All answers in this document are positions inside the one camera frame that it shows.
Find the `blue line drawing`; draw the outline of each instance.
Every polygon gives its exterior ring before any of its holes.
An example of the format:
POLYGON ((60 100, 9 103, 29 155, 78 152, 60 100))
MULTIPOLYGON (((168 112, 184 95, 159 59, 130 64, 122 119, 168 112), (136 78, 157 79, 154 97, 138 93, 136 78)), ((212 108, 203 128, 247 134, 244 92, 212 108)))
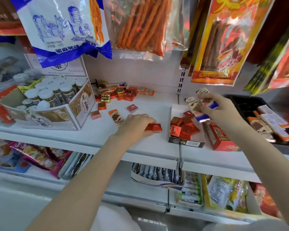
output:
POLYGON ((62 17, 54 16, 55 23, 47 22, 42 15, 34 15, 33 22, 36 29, 38 30, 38 35, 40 39, 44 42, 45 38, 60 37, 61 40, 64 39, 65 34, 63 29, 67 27, 66 20, 62 17))
POLYGON ((80 11, 75 6, 69 6, 68 12, 70 15, 70 28, 73 34, 76 36, 72 38, 72 41, 83 41, 86 38, 91 38, 91 30, 89 29, 89 25, 82 18, 80 11))

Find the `person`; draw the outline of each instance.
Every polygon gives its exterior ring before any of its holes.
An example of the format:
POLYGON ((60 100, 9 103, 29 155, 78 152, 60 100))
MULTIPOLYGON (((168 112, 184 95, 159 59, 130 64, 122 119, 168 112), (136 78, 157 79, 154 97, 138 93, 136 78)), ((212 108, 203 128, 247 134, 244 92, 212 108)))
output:
MULTIPOLYGON (((242 119, 231 100, 213 93, 202 94, 198 98, 211 98, 219 104, 219 108, 214 110, 202 107, 202 112, 208 114, 244 152, 289 226, 288 159, 242 119)), ((42 210, 26 231, 140 230, 124 208, 100 206, 100 203, 127 149, 153 134, 152 131, 145 131, 149 123, 156 121, 147 114, 130 114, 87 166, 42 210)), ((210 224, 204 230, 285 231, 289 230, 288 226, 280 220, 270 219, 239 227, 210 224)))

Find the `forearm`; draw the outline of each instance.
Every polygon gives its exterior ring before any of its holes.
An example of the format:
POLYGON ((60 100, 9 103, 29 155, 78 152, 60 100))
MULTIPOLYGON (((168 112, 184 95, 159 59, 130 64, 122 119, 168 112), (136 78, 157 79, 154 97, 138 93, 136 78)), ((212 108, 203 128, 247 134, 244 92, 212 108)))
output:
POLYGON ((289 225, 289 160, 247 123, 226 134, 244 152, 289 225))
POLYGON ((29 225, 27 231, 90 230, 109 180, 127 146, 112 135, 87 166, 29 225))

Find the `person's left hand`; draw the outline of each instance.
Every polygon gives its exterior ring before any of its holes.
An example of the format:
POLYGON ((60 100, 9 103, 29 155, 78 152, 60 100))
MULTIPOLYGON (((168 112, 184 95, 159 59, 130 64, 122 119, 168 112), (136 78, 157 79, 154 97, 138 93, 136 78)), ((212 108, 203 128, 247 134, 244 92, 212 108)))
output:
POLYGON ((130 114, 114 135, 131 147, 142 138, 153 135, 152 131, 145 131, 150 123, 156 123, 156 120, 148 114, 130 114))

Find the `hand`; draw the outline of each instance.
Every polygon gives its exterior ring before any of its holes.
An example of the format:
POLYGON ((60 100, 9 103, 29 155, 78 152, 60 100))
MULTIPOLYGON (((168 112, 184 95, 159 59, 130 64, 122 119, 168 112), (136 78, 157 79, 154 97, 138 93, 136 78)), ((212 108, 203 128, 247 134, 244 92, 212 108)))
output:
POLYGON ((241 117, 231 100, 215 93, 205 93, 198 96, 199 99, 213 99, 219 105, 216 109, 201 107, 201 112, 208 114, 211 120, 223 131, 236 131, 248 126, 241 117))
POLYGON ((150 123, 156 123, 156 120, 149 117, 148 114, 130 114, 119 127, 115 136, 124 141, 129 148, 142 138, 153 135, 152 131, 145 131, 147 125, 150 123))

